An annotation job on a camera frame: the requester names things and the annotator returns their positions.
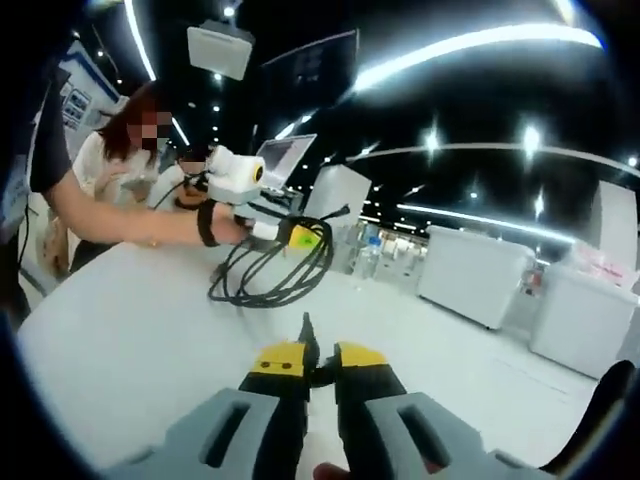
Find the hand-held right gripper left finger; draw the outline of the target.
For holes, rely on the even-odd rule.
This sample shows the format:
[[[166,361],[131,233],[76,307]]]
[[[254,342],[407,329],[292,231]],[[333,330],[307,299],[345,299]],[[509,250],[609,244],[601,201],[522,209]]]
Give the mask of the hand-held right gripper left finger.
[[[262,350],[236,389],[225,388],[177,420],[150,453],[108,479],[293,479],[307,432],[314,339]]]

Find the person's right hand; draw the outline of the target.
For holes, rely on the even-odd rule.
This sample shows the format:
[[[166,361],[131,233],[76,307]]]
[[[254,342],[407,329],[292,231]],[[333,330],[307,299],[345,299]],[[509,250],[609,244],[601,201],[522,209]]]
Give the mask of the person's right hand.
[[[317,465],[313,470],[314,480],[349,480],[350,472],[329,462]]]

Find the person's left hand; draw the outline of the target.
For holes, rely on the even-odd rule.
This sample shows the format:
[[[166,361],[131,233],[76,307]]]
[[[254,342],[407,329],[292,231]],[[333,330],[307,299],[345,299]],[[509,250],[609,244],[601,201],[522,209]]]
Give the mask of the person's left hand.
[[[255,221],[237,216],[230,205],[216,203],[212,213],[211,233],[218,244],[237,245],[253,229]]]

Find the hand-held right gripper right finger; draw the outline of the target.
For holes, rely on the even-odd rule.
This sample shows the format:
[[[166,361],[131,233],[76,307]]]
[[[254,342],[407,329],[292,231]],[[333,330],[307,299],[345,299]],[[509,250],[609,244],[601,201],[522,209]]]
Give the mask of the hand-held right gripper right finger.
[[[338,342],[331,359],[338,430],[352,479],[501,479],[478,431],[422,392],[387,359]]]

